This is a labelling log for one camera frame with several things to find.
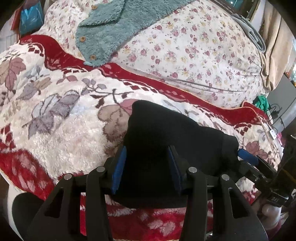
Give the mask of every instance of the white object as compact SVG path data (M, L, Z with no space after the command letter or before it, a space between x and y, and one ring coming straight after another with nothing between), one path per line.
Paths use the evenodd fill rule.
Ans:
M262 23L263 23L263 16L264 16L264 8L265 8L266 0L259 0L257 3L256 9L251 17L251 24L252 26L259 31Z
M15 12L10 19L4 24L0 31L0 53L7 50L9 46L13 45L17 41L17 35L11 30L13 19L15 18Z
M281 218L281 207L265 204L262 208L262 213L267 217L261 221L265 230L273 229L278 225Z
M274 132L274 130L272 129L272 130L270 130L270 135L271 135L271 137L275 140L276 139L276 133Z
M274 121L273 121L273 119L272 119L272 116L271 116L271 114L270 114L270 111L269 111L269 110L266 111L266 114L267 114L267 116L268 116L268 119L270 120L270 123L273 124Z

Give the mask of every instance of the black mount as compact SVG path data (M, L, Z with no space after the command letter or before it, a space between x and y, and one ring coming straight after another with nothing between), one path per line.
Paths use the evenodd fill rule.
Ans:
M205 240L207 201L211 199L214 223L213 236L208 240L268 240L258 217L227 174L205 175L179 157L174 146L169 146L167 151L175 190L179 195L188 196L180 241ZM104 166L89 174L79 177L66 174L34 217L25 241L112 241L105 194L116 195L125 158L126 148L120 146L114 158L108 158ZM258 170L245 162L241 162L240 167L250 179L261 177ZM258 185L265 179L265 176L258 179ZM82 192L86 193L86 237L80 234L79 223Z

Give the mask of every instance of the black fabric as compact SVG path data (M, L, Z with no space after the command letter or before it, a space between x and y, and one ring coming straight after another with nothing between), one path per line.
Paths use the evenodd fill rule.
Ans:
M169 145L207 175L219 175L238 164L235 137L199 126L189 117L152 102L136 101L132 110L124 138L127 159L119 189L113 196L115 201L128 207L186 206L186 197L178 197L173 187L166 159Z
M22 238L42 204L43 200L32 193L21 193L13 200L12 217Z

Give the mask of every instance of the beige cloth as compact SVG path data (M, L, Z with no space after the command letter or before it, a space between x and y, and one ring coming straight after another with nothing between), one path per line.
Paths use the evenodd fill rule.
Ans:
M266 52L260 53L263 84L274 90L288 64L293 46L293 34L278 11L266 1L264 10L263 40Z

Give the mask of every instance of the green cloth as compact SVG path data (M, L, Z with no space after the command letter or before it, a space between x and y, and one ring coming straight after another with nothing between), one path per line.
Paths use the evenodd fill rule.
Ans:
M259 95L255 99L256 103L254 104L257 108L263 110L265 113L268 111L269 103L267 98L264 95Z
M124 41L193 1L113 0L98 4L98 8L78 25L76 46L84 56L85 64L101 66ZM80 37L86 37L86 40L82 42Z

